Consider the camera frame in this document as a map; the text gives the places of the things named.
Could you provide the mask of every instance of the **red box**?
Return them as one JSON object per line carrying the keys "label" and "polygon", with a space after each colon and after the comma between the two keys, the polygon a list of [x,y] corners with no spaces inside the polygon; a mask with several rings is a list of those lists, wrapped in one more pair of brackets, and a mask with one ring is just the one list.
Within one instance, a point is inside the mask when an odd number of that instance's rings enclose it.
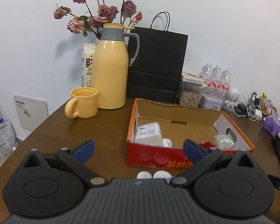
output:
{"label": "red box", "polygon": [[[159,123],[162,137],[171,139],[172,148],[134,143],[137,127],[152,122]],[[232,135],[235,143],[232,150],[224,153],[236,153],[241,148],[254,151],[249,139],[222,111],[135,99],[127,135],[126,163],[136,167],[189,168],[193,163],[184,155],[184,140],[213,142],[215,135],[226,133]]]}

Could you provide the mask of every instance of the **wooden table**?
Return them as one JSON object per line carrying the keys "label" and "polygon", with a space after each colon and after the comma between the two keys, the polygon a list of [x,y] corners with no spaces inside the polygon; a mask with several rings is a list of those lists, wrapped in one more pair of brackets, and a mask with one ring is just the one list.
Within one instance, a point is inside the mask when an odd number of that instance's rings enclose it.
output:
{"label": "wooden table", "polygon": [[[155,169],[127,167],[125,165],[126,135],[132,111],[133,100],[127,99],[126,105],[117,110],[99,110],[88,119],[71,121],[64,115],[64,105],[46,119],[0,168],[0,223],[9,213],[2,199],[2,190],[22,158],[32,148],[42,153],[52,153],[61,147],[73,148],[87,139],[93,139],[96,149],[93,157],[85,164],[108,181],[111,178],[135,178],[141,170],[151,173]],[[261,128],[261,122],[236,117],[226,112],[246,134],[255,146],[253,156],[266,173],[280,176],[280,163],[270,143],[270,136]],[[179,171],[169,171],[176,175]],[[276,191],[274,203],[268,217],[280,224],[280,192]]]}

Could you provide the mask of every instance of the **white bottle cap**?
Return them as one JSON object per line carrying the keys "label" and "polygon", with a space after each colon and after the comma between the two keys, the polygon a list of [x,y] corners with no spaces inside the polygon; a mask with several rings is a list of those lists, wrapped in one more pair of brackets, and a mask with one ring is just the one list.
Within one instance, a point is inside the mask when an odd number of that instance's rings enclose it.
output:
{"label": "white bottle cap", "polygon": [[172,141],[168,138],[163,138],[163,145],[164,147],[172,148]]}
{"label": "white bottle cap", "polygon": [[151,173],[147,171],[141,171],[137,174],[138,179],[151,179],[152,177]]}
{"label": "white bottle cap", "polygon": [[168,179],[171,177],[172,177],[172,175],[170,173],[168,173],[167,171],[163,171],[163,170],[157,171],[153,175],[153,179]]}

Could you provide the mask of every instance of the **crumpled plastic wrap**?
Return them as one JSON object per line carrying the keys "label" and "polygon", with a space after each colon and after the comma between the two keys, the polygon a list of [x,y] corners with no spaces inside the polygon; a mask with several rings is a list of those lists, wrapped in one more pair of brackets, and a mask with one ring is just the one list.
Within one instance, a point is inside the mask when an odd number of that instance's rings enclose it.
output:
{"label": "crumpled plastic wrap", "polygon": [[220,150],[229,150],[233,147],[234,141],[230,134],[216,135],[213,144]]}

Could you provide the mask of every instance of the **bottle label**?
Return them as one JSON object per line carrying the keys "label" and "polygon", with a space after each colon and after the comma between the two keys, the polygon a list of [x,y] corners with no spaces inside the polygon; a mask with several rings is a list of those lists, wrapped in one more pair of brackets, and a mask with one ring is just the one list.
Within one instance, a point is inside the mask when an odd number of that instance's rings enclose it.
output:
{"label": "bottle label", "polygon": [[208,86],[208,87],[211,86],[212,81],[213,81],[211,78],[209,78],[209,77],[202,77],[202,79],[204,80],[206,86]]}
{"label": "bottle label", "polygon": [[230,83],[229,82],[224,82],[222,83],[222,89],[225,91],[228,91],[230,88]]}
{"label": "bottle label", "polygon": [[220,88],[222,81],[220,79],[213,80],[213,87]]}

